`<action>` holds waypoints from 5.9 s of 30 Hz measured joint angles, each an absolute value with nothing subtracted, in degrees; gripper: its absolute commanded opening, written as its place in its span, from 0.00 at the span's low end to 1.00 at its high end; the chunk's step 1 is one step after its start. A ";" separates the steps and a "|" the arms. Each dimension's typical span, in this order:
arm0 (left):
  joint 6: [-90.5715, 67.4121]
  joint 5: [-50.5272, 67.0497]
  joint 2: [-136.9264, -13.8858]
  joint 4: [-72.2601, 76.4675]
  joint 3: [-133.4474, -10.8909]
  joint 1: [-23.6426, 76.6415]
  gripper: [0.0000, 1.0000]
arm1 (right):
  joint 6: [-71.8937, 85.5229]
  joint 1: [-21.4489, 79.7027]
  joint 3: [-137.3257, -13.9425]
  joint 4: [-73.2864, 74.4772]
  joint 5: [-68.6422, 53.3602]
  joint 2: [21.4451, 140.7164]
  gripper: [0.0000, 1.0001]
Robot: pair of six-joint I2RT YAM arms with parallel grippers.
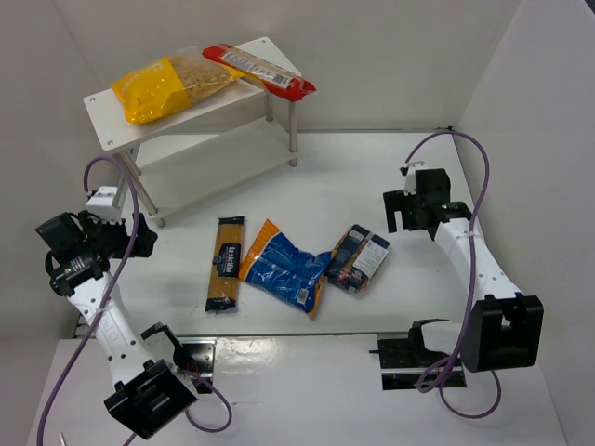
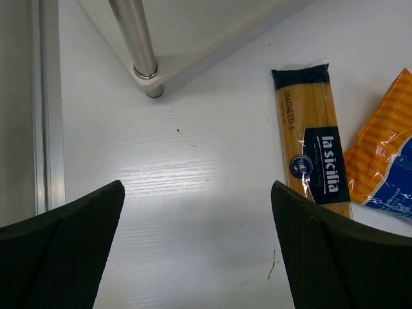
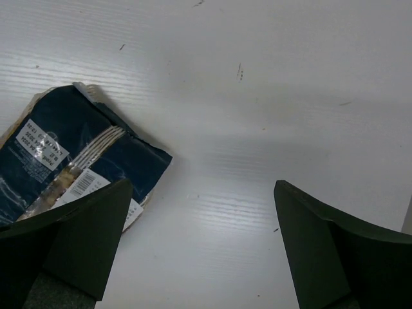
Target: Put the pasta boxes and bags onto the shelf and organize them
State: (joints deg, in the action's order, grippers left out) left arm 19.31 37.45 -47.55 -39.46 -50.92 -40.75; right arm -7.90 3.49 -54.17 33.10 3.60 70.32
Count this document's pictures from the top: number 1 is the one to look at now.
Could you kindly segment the blue orange pasta bag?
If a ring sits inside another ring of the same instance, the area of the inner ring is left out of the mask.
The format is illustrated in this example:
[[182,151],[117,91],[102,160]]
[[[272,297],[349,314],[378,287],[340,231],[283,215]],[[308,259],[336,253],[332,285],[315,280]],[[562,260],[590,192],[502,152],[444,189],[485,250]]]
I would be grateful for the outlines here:
[[266,220],[245,255],[239,279],[314,319],[321,301],[324,272],[334,254],[302,251],[272,221]]

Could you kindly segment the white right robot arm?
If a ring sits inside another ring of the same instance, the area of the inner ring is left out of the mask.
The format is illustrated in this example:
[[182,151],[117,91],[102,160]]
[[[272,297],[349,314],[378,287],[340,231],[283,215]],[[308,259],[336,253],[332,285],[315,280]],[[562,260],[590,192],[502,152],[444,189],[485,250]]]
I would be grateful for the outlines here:
[[391,232],[424,230],[447,255],[458,278],[472,291],[465,322],[417,321],[410,341],[424,353],[456,354],[471,372],[531,367],[536,363],[544,307],[515,285],[470,227],[471,211],[450,197],[442,168],[422,162],[402,167],[403,189],[384,193]]

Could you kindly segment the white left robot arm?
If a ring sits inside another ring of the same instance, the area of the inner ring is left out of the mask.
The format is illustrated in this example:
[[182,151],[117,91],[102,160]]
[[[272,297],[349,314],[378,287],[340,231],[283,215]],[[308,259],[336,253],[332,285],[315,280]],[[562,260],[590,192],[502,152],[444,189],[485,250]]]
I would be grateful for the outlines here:
[[109,414],[142,439],[154,434],[198,398],[179,368],[184,349],[168,326],[144,332],[132,326],[110,272],[112,259],[147,258],[157,240],[143,218],[131,236],[124,220],[102,220],[87,211],[62,213],[36,228],[47,244],[51,289],[85,318],[109,363],[114,392]]

